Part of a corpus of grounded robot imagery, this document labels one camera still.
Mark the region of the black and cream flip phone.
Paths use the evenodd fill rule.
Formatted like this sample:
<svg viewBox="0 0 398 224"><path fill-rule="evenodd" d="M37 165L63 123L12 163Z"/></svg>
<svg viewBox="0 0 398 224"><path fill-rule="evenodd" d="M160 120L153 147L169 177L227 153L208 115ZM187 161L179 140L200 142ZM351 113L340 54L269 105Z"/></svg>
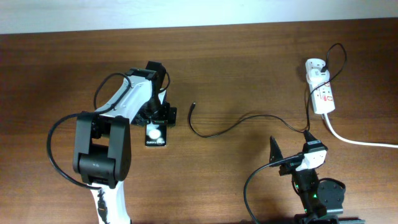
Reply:
<svg viewBox="0 0 398 224"><path fill-rule="evenodd" d="M147 147L165 147L167 145L167 126L147 124L145 145Z"/></svg>

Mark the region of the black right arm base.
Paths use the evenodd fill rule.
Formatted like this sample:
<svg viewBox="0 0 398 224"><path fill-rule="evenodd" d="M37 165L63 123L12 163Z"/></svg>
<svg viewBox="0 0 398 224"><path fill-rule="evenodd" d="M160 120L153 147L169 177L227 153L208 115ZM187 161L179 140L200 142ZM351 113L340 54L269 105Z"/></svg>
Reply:
<svg viewBox="0 0 398 224"><path fill-rule="evenodd" d="M346 186L339 180L332 178L320 179L317 196L326 209L327 215L339 215L343 213Z"/></svg>

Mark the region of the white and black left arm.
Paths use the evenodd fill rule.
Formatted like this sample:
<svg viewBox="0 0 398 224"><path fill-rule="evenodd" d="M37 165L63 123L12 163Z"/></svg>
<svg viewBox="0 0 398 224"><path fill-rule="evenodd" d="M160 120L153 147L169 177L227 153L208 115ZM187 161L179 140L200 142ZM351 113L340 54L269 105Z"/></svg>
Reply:
<svg viewBox="0 0 398 224"><path fill-rule="evenodd" d="M177 117L162 86L168 75L160 62L131 68L105 105L76 120L73 170L90 187L100 223L132 222L124 196L132 158L130 126L145 128L146 146L166 145L167 128Z"/></svg>

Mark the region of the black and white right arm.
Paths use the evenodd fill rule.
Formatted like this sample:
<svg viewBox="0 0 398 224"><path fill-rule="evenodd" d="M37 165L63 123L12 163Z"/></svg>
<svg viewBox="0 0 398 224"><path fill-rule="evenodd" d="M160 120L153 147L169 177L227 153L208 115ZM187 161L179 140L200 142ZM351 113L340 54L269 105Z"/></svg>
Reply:
<svg viewBox="0 0 398 224"><path fill-rule="evenodd" d="M291 175L294 188L300 197L307 217L303 223L320 218L326 209L320 204L317 188L320 180L315 169L322 166L328 148L309 131L304 132L305 144L296 155L284 157L274 137L270 137L270 159L272 167L279 168L279 175Z"/></svg>

